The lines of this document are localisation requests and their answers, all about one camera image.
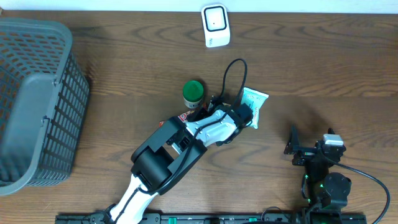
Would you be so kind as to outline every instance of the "tabletop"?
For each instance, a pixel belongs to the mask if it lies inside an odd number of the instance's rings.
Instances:
[[[295,124],[312,146],[332,127],[345,141],[341,163],[376,176],[391,193],[382,223],[398,220],[398,21],[395,15],[230,13],[231,42],[205,47],[198,12],[4,11],[1,17],[59,21],[92,80],[88,111],[70,178],[26,187],[0,199],[0,223],[54,223],[59,213],[90,213],[118,203],[131,176],[130,157],[159,121],[187,110],[182,87],[221,91],[236,58],[248,63],[246,86],[269,94],[259,129],[245,129],[206,154],[150,209],[164,213],[294,210],[304,168],[283,154]],[[243,66],[228,74],[238,92]],[[332,167],[352,180],[344,212],[371,223],[386,195],[377,183]]]

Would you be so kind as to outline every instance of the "black square outline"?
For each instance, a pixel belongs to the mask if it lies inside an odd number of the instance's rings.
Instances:
[[[216,9],[216,8],[221,8],[222,10],[223,10],[223,17],[224,17],[224,28],[221,28],[221,29],[217,29],[217,30],[209,30],[209,28],[207,27],[207,17],[206,17],[206,10],[207,9]],[[206,24],[206,30],[208,31],[208,32],[215,32],[215,31],[220,31],[220,30],[225,30],[226,29],[226,14],[225,14],[225,11],[224,11],[224,8],[223,7],[221,7],[221,6],[214,6],[214,7],[209,7],[209,8],[206,8],[204,11],[203,11],[203,15],[204,15],[204,17],[205,17],[205,24]]]

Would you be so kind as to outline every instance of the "perforated basket side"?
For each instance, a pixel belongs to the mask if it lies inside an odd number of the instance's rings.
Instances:
[[[72,171],[89,95],[88,82],[72,53],[59,85],[55,112],[47,129],[39,166],[28,185],[59,184]]]

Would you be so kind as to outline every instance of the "green lid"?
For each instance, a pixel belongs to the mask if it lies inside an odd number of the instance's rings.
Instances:
[[[184,85],[182,95],[189,102],[197,102],[203,98],[203,85],[195,80],[191,80]]]

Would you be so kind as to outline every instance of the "light blue packet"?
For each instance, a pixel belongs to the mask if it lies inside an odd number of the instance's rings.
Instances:
[[[266,99],[268,99],[268,94],[252,90],[248,87],[243,88],[241,104],[245,103],[253,110],[253,119],[249,123],[249,127],[253,127],[254,129],[259,128],[259,110]]]

